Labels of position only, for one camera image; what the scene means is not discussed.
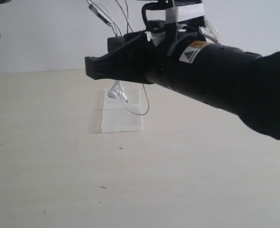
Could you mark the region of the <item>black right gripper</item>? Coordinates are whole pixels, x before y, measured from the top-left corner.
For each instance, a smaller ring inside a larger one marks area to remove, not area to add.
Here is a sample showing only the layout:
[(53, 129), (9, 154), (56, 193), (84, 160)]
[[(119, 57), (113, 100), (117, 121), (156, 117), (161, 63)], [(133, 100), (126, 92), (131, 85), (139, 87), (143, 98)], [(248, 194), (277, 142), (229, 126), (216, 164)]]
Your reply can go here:
[(108, 54), (85, 57), (86, 75), (94, 80), (113, 79), (150, 84), (145, 74), (172, 56), (182, 40), (206, 41), (198, 31), (128, 33), (107, 39)]

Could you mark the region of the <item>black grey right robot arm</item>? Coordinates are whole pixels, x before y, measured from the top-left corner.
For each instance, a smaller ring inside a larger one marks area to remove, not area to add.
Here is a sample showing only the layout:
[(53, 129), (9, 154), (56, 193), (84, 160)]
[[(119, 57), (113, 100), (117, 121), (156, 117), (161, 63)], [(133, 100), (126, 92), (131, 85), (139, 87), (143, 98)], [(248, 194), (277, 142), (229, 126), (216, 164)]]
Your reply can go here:
[(280, 140), (280, 51), (262, 56), (207, 42), (195, 32), (158, 45), (137, 32), (109, 38), (108, 46), (103, 56), (85, 57), (88, 77), (157, 84)]

